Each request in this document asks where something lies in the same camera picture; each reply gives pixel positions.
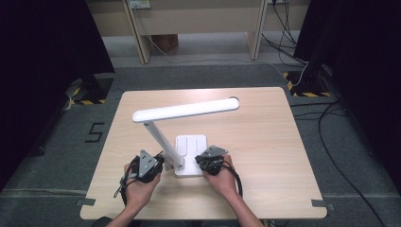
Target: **person's right hand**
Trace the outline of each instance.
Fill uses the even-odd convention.
[[[234,168],[233,161],[231,160],[231,156],[229,154],[224,154],[223,158],[225,162],[229,163],[231,167]],[[237,193],[235,187],[235,177],[233,173],[231,173],[225,167],[222,167],[216,176],[210,175],[206,171],[203,171],[203,177],[223,198],[227,198],[227,196]]]

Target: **desk lamp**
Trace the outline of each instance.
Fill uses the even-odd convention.
[[[238,98],[230,97],[220,100],[136,111],[132,115],[132,120],[135,123],[144,123],[145,128],[163,148],[166,162],[174,167],[174,172],[178,177],[197,177],[201,176],[202,173],[195,157],[201,155],[207,149],[206,136],[202,134],[179,135],[176,137],[176,146],[173,148],[163,133],[157,128],[154,121],[228,112],[238,108]]]

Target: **desk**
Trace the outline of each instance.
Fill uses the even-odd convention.
[[[86,198],[84,219],[114,218],[123,209],[121,197],[113,198],[123,166],[145,149],[161,151],[142,124],[131,120],[137,110],[182,105],[236,96],[234,112],[214,113],[157,122],[174,145],[181,134],[205,134],[208,145],[226,148],[233,158],[244,200],[258,218],[324,218],[322,200],[297,126],[281,88],[227,88],[126,92],[116,111]],[[149,204],[139,219],[235,218],[228,204],[203,178],[177,179],[164,171]]]
[[[244,32],[251,59],[257,58],[267,0],[151,0],[151,9],[130,9],[132,29],[142,63],[148,63],[147,35]]]

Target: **lamp base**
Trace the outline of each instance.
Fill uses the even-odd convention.
[[[202,176],[201,168],[195,157],[207,150],[205,135],[179,135],[176,138],[176,150],[183,157],[183,166],[175,168],[177,177]]]

